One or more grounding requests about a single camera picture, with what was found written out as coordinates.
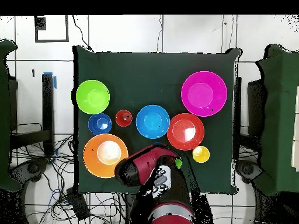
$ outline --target bowl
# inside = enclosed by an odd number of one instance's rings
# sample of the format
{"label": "bowl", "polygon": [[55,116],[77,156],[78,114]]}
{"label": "bowl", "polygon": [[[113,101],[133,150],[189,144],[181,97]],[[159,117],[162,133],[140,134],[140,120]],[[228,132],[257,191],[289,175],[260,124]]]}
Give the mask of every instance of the bowl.
{"label": "bowl", "polygon": [[126,145],[119,137],[112,134],[94,136],[84,147],[85,167],[100,178],[114,177],[116,165],[125,158],[128,158]]}
{"label": "bowl", "polygon": [[189,112],[207,117],[218,113],[224,107],[227,100],[227,87],[217,74],[199,71],[185,80],[181,98]]}
{"label": "bowl", "polygon": [[111,119],[105,113],[94,114],[88,120],[88,128],[94,135],[108,133],[111,126]]}
{"label": "bowl", "polygon": [[203,123],[193,114],[178,114],[171,119],[167,138],[176,149],[182,151],[194,149],[204,138]]}
{"label": "bowl", "polygon": [[160,138],[169,128],[167,111],[157,105],[143,107],[136,116],[136,127],[139,133],[149,139]]}
{"label": "bowl", "polygon": [[76,101],[81,111],[87,114],[103,112],[110,101],[107,87],[98,80],[86,80],[79,85]]}
{"label": "bowl", "polygon": [[198,146],[193,149],[192,156],[196,162],[204,163],[210,158],[210,151],[204,146]]}
{"label": "bowl", "polygon": [[115,116],[116,124],[127,127],[132,123],[132,114],[128,110],[120,110]]}

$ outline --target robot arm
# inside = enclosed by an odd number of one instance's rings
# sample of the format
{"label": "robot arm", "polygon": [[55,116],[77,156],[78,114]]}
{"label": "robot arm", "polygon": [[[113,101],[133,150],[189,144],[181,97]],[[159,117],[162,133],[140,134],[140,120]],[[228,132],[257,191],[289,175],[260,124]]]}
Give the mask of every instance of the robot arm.
{"label": "robot arm", "polygon": [[194,224],[185,177],[176,167],[178,154],[165,145],[151,145],[121,161],[116,178],[140,186],[132,210],[132,224]]}

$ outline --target small red bowl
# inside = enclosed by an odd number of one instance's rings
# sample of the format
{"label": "small red bowl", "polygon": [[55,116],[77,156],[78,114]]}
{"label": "small red bowl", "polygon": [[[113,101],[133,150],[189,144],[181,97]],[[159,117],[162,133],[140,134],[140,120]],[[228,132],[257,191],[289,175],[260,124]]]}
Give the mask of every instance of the small red bowl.
{"label": "small red bowl", "polygon": [[132,123],[132,114],[128,110],[120,110],[115,116],[116,124],[121,127],[127,127]]}

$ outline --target white floor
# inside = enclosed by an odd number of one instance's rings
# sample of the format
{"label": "white floor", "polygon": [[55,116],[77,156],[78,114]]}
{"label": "white floor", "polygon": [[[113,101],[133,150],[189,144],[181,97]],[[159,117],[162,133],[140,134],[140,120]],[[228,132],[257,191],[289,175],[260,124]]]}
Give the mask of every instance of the white floor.
{"label": "white floor", "polygon": [[[165,53],[224,53],[232,47],[243,51],[239,62],[239,76],[242,77],[242,118],[241,125],[248,126],[247,83],[260,79],[255,61],[263,58],[268,44],[279,43],[286,49],[299,49],[299,32],[295,19],[290,16],[274,15],[164,15],[163,38],[160,15],[127,16],[75,16],[83,32],[84,40],[94,51],[132,51]],[[47,30],[39,31],[39,39],[64,39],[64,16],[46,16]],[[18,123],[42,123],[41,75],[52,72],[57,77],[54,89],[55,140],[59,141],[73,133],[73,108],[71,90],[73,87],[72,46],[84,46],[80,30],[68,16],[68,43],[35,43],[33,16],[1,16],[0,39],[15,41],[18,49],[7,57],[9,73],[16,76],[18,88]],[[22,126],[19,132],[38,130],[39,126]],[[70,153],[67,144],[62,153]],[[23,162],[13,159],[12,166]],[[57,176],[51,166],[46,175],[52,188],[57,188]],[[64,173],[66,188],[73,185],[74,176]],[[236,175],[236,195],[210,194],[208,200],[215,224],[251,224],[255,214],[255,197],[251,185],[246,185]],[[52,192],[46,178],[36,184],[30,183],[26,194],[26,213],[44,212],[48,208]],[[94,194],[87,195],[90,208],[99,204]],[[103,201],[110,194],[97,194]],[[94,214],[109,213],[109,206],[97,206]],[[41,214],[29,217],[31,224],[38,224]],[[92,224],[100,224],[99,219]],[[57,224],[69,224],[59,221]]]}

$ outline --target table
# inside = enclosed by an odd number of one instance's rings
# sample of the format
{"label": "table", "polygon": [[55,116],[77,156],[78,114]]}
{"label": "table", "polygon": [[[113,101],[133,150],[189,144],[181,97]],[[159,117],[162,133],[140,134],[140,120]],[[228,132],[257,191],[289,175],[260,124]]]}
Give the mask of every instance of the table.
{"label": "table", "polygon": [[[166,135],[155,140],[141,136],[135,126],[136,115],[148,104],[162,106],[170,118],[179,113],[188,113],[181,101],[180,90],[187,77],[197,71],[211,71],[219,75],[226,83],[228,96],[220,112],[210,117],[200,117],[205,127],[201,145],[210,150],[208,162],[195,162],[191,150],[186,154],[201,192],[236,193],[237,189],[231,185],[232,105],[234,65],[235,59],[240,55],[239,49],[230,49],[226,54],[94,53],[74,46],[73,52],[74,138],[78,138],[78,160],[75,160],[78,174],[75,179],[79,183],[80,193],[136,193],[138,187],[126,187],[120,185],[115,178],[98,178],[87,171],[83,162],[83,149],[93,134],[88,130],[90,115],[80,111],[75,101],[78,85],[94,79],[107,86],[110,103],[104,113],[112,119],[109,133],[124,141],[130,155],[156,141],[169,144]],[[115,115],[121,109],[127,109],[133,115],[133,122],[129,127],[119,127],[115,122]],[[186,166],[187,160],[183,156],[183,172]]]}

